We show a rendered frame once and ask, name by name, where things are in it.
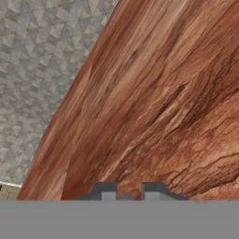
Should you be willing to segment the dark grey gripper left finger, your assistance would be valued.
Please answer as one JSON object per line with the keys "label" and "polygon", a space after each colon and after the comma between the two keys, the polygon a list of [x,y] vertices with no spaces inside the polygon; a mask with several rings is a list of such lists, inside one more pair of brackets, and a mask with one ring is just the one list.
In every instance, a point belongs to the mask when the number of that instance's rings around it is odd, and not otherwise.
{"label": "dark grey gripper left finger", "polygon": [[115,201],[117,185],[115,182],[97,182],[89,193],[77,197],[81,201]]}

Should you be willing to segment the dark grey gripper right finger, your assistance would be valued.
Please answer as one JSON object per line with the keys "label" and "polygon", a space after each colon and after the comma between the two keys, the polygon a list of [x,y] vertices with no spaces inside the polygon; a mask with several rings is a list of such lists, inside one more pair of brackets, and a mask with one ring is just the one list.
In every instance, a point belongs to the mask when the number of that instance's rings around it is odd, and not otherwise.
{"label": "dark grey gripper right finger", "polygon": [[143,182],[142,199],[144,201],[187,201],[188,198],[170,191],[165,184],[161,182]]}

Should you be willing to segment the beige cupboard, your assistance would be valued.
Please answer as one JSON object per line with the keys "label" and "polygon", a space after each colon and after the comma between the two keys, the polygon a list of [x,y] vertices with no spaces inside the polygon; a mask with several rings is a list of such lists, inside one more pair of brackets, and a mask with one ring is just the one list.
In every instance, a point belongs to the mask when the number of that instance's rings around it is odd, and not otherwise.
{"label": "beige cupboard", "polygon": [[0,181],[0,201],[15,201],[21,185]]}

